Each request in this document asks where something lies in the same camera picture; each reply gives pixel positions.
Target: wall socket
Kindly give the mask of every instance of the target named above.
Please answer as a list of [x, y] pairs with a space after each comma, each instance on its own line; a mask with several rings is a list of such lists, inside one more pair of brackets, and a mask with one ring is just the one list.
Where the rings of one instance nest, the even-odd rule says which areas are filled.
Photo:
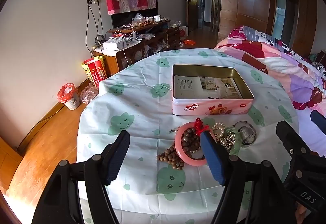
[[100, 0], [87, 0], [88, 5], [96, 4], [96, 3], [99, 3], [99, 2], [100, 2]]

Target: pink bracelet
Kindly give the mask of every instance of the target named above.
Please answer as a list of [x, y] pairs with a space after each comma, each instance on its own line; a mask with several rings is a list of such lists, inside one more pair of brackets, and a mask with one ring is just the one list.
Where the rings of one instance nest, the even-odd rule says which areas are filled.
[[[206, 164], [206, 159], [202, 159], [202, 160], [195, 160], [195, 159], [192, 159], [190, 158], [185, 152], [184, 150], [182, 149], [182, 145], [181, 145], [181, 138], [182, 138], [182, 134], [185, 130], [189, 129], [189, 128], [192, 128], [194, 127], [195, 125], [195, 122], [189, 122], [189, 123], [186, 123], [184, 124], [183, 126], [181, 126], [177, 133], [175, 134], [175, 139], [174, 139], [174, 146], [175, 146], [175, 150], [176, 152], [178, 153], [179, 157], [187, 164], [189, 165], [192, 165], [192, 166], [201, 166], [201, 165], [204, 165]], [[212, 133], [212, 131], [210, 130], [209, 131], [211, 136], [213, 137], [214, 140], [215, 139], [215, 136], [214, 134]]]

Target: blue gripper pad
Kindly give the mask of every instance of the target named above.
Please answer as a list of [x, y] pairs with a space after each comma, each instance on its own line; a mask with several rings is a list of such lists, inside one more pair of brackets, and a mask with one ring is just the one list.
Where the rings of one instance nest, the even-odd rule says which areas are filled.
[[221, 185], [224, 185], [225, 177], [221, 160], [207, 137], [211, 137], [211, 135], [206, 131], [200, 134], [200, 146], [203, 150], [213, 178], [218, 181]]

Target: doorway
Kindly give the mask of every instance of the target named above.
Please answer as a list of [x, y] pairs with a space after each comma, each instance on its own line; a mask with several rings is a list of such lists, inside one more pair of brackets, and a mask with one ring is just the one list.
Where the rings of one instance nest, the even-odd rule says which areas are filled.
[[196, 42], [203, 43], [198, 38], [205, 36], [210, 43], [203, 48], [214, 48], [217, 44], [217, 35], [220, 22], [221, 0], [186, 0], [186, 17], [189, 37], [195, 37]]

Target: sunlight on floor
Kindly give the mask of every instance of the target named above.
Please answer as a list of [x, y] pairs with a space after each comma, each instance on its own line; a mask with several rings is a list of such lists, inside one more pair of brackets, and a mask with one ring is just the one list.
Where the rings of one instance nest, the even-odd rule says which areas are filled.
[[33, 215], [35, 212], [34, 207], [28, 206], [25, 203], [7, 197], [6, 195], [4, 195], [4, 198], [22, 224], [32, 223]]

